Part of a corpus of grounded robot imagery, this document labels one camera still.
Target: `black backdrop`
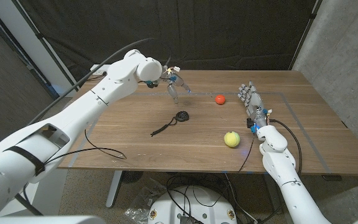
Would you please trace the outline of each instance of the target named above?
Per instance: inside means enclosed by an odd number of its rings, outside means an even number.
[[[94,63],[148,37],[168,42],[170,65],[182,69],[287,70],[315,0],[20,2],[79,80]],[[161,63],[169,56],[158,42],[137,49]]]

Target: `tennis ball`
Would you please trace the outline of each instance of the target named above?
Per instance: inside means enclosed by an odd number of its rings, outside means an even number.
[[[240,135],[234,131],[230,131],[224,135],[224,143],[230,147],[236,147],[240,143]]]

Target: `table leg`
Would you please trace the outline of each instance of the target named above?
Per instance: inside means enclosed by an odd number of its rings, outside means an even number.
[[[277,184],[269,175],[264,175],[264,180],[268,193],[270,195],[270,199],[272,201],[273,210],[276,210],[281,204],[280,193],[277,190]]]
[[[116,199],[119,183],[121,180],[121,174],[122,174],[122,170],[114,171],[114,175],[113,175],[112,181],[111,181],[109,195],[107,196],[107,202],[106,202],[106,207],[108,207],[108,208],[112,207],[112,205]]]

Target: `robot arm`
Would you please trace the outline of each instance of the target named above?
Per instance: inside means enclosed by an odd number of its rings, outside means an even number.
[[[83,130],[115,101],[136,91],[137,79],[158,80],[160,62],[131,50],[107,76],[59,114],[22,128],[0,142],[0,210],[28,183],[36,183],[63,158]]]
[[[247,125],[250,127],[249,123],[252,123],[253,132],[263,141],[259,146],[259,151],[263,155],[263,165],[280,187],[293,222],[329,223],[296,173],[295,158],[287,149],[287,140],[274,126],[267,123],[265,114],[268,111],[264,108],[255,86],[249,82],[249,86],[243,84],[239,90],[238,97],[244,102],[250,117]]]

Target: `wooden table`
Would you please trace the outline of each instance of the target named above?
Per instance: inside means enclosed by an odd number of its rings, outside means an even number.
[[[358,175],[358,140],[335,112],[296,71],[181,71],[191,88],[177,88],[179,104],[167,93],[167,84],[137,91],[112,104],[88,128],[90,140],[99,147],[122,151],[126,160],[117,160],[99,151],[67,156],[60,168],[112,169],[182,172],[237,172],[250,151],[252,133],[246,126],[247,113],[237,97],[238,88],[254,82],[271,118],[284,122],[295,133],[302,148],[304,174]],[[73,100],[97,84],[87,82]],[[226,102],[214,98],[223,94]],[[150,137],[179,111],[190,119]],[[287,130],[274,124],[287,138],[288,149],[298,160],[298,150]],[[223,136],[235,131],[240,145],[230,148]],[[255,139],[250,156],[241,170],[265,173]],[[72,151],[91,147],[80,136]]]

